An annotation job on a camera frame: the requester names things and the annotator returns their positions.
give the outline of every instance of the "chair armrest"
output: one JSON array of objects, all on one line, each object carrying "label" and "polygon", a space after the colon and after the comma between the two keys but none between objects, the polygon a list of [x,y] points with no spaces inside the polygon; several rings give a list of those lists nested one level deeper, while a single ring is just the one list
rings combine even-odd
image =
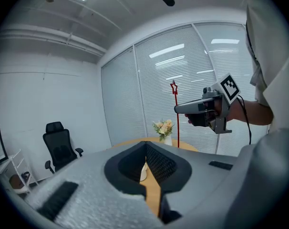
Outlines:
[{"label": "chair armrest", "polygon": [[45,169],[46,169],[46,170],[49,169],[49,170],[51,171],[51,173],[54,174],[54,171],[53,171],[53,169],[51,168],[50,160],[46,161],[46,163],[45,163]]},{"label": "chair armrest", "polygon": [[76,151],[79,153],[80,157],[82,157],[83,149],[76,148]]}]

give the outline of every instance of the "white cup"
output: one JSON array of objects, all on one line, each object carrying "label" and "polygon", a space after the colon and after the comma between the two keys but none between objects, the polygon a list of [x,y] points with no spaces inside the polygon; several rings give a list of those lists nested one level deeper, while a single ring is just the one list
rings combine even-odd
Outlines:
[{"label": "white cup", "polygon": [[145,163],[143,169],[141,170],[140,181],[143,181],[146,179],[146,170],[147,169],[148,169],[148,165],[147,165],[147,163]]}]

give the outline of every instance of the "flower vase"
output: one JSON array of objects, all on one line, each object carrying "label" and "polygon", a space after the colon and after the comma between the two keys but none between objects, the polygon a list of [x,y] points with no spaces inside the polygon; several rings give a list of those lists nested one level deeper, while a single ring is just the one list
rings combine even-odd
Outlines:
[{"label": "flower vase", "polygon": [[171,135],[168,135],[168,136],[165,137],[165,139],[164,139],[164,144],[167,144],[167,145],[172,146],[172,138],[171,138]]}]

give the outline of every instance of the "ceiling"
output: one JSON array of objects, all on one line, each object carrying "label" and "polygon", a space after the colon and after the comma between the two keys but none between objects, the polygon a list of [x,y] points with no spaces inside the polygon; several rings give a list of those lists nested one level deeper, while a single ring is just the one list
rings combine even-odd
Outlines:
[{"label": "ceiling", "polygon": [[113,42],[110,35],[120,35],[127,25],[143,23],[165,13],[203,6],[245,8],[243,0],[175,1],[174,7],[168,7],[162,0],[55,0],[52,3],[20,0],[4,24],[26,24],[66,32],[107,50]]}]

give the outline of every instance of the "black office chair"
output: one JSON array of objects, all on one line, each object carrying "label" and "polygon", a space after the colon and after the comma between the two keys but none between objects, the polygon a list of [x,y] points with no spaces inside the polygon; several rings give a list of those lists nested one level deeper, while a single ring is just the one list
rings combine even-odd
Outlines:
[{"label": "black office chair", "polygon": [[[69,130],[64,129],[61,122],[47,124],[43,139],[50,152],[55,172],[77,158],[70,143]],[[76,148],[76,151],[82,157],[83,150]],[[45,163],[45,168],[54,174],[50,160]]]}]

